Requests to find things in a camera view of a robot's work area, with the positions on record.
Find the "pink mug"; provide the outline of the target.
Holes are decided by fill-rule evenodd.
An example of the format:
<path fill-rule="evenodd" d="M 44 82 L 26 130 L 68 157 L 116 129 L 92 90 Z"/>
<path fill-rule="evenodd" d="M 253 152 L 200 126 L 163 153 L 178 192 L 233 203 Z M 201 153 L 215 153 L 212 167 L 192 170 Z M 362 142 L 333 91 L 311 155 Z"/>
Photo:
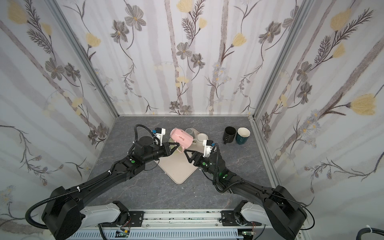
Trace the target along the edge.
<path fill-rule="evenodd" d="M 179 147 L 177 147 L 177 150 L 180 153 L 183 153 L 184 150 L 188 149 L 192 145 L 194 140 L 194 138 L 190 134 L 178 128 L 174 128 L 171 131 L 170 136 L 175 143 L 180 144 Z"/>

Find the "cream white mug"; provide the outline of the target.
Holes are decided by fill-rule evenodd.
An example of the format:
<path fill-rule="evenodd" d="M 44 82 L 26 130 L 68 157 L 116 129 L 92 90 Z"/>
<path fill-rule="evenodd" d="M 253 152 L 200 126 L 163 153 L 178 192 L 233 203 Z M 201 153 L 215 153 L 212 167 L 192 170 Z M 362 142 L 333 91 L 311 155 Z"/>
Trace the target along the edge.
<path fill-rule="evenodd" d="M 196 145 L 199 145 L 199 146 L 202 146 L 203 145 L 203 142 L 208 140 L 208 136 L 204 133 L 199 133 L 197 134 L 196 136 Z"/>

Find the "black mug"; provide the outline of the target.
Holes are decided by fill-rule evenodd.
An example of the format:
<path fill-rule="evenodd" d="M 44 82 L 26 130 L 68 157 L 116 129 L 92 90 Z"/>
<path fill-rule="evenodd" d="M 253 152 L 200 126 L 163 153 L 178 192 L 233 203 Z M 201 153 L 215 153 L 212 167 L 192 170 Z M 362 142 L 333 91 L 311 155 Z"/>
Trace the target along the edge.
<path fill-rule="evenodd" d="M 223 134 L 223 144 L 232 143 L 236 137 L 237 130 L 234 127 L 226 127 Z"/>

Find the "dark teal mug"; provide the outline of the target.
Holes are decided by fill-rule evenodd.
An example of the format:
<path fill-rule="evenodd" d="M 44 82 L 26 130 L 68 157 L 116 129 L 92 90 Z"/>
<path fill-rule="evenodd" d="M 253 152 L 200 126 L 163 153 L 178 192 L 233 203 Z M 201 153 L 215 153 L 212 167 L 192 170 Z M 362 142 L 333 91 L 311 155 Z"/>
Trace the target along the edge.
<path fill-rule="evenodd" d="M 251 132 L 249 129 L 244 127 L 238 128 L 237 134 L 236 134 L 236 143 L 238 145 L 244 145 L 249 139 L 250 135 L 251 135 Z"/>

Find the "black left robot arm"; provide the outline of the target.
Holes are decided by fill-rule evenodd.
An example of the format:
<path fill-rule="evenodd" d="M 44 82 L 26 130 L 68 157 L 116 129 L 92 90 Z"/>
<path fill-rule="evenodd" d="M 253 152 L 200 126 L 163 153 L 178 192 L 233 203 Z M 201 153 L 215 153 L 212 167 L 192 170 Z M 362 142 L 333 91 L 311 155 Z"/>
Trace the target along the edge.
<path fill-rule="evenodd" d="M 159 129 L 148 130 L 149 136 L 135 140 L 127 156 L 116 161 L 99 176 L 78 186 L 55 189 L 51 196 L 32 205 L 25 220 L 35 228 L 49 230 L 56 240 L 65 240 L 80 229 L 86 216 L 81 213 L 90 202 L 116 185 L 132 179 L 142 172 L 146 163 L 171 156 L 180 146 L 177 142 L 163 142 Z"/>

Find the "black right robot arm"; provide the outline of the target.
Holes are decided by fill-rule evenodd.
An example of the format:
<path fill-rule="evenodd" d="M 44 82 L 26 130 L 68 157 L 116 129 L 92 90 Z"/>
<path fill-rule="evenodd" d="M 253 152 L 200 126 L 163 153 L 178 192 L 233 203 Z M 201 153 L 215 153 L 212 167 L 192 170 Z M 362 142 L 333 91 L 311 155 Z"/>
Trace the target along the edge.
<path fill-rule="evenodd" d="M 218 144 L 210 148 L 210 154 L 184 150 L 188 162 L 212 175 L 212 183 L 219 193 L 230 192 L 248 199 L 264 208 L 274 230 L 286 240 L 294 240 L 307 219 L 308 209 L 297 202 L 282 187 L 264 187 L 247 181 L 226 167 Z"/>

